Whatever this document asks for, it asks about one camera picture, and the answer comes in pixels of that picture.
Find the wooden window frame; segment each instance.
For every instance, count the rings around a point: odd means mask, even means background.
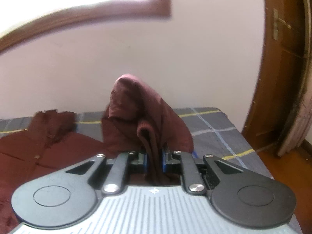
[[[0,38],[0,53],[48,31],[87,21],[144,17],[170,17],[171,0],[112,0],[83,5],[40,17]]]

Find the ribbed metal surface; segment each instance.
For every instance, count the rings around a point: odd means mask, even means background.
[[[178,187],[128,187],[121,195],[103,199],[88,219],[60,230],[39,230],[21,224],[16,234],[293,234],[288,225],[251,230],[217,214],[203,196]]]

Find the maroon garment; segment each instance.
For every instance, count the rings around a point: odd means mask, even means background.
[[[0,234],[17,221],[11,209],[12,192],[26,181],[104,153],[115,158],[119,152],[146,149],[154,183],[176,179],[161,171],[161,148],[192,152],[193,141],[184,122],[164,100],[134,76],[120,77],[112,90],[102,118],[104,143],[72,132],[74,113],[56,110],[39,112],[28,130],[0,139]],[[132,184],[146,184],[132,175]]]
[[[0,234],[17,225],[11,196],[18,186],[104,152],[102,142],[71,132],[74,117],[71,112],[38,112],[28,130],[0,139]]]
[[[193,139],[183,120],[162,97],[133,75],[117,79],[102,118],[104,147],[110,152],[138,151],[143,146],[156,183],[169,183],[161,169],[162,147],[193,151]]]

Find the bed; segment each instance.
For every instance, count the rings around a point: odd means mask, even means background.
[[[234,164],[273,178],[256,152],[218,108],[175,109],[189,128],[194,141],[194,158],[213,154]],[[76,116],[76,132],[103,141],[101,132],[102,112],[85,112]],[[26,129],[32,117],[0,120],[0,138]],[[290,227],[302,233],[295,215]]]

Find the wooden door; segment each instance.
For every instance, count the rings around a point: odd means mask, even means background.
[[[265,40],[254,99],[242,134],[254,149],[277,141],[300,89],[303,0],[265,0]]]

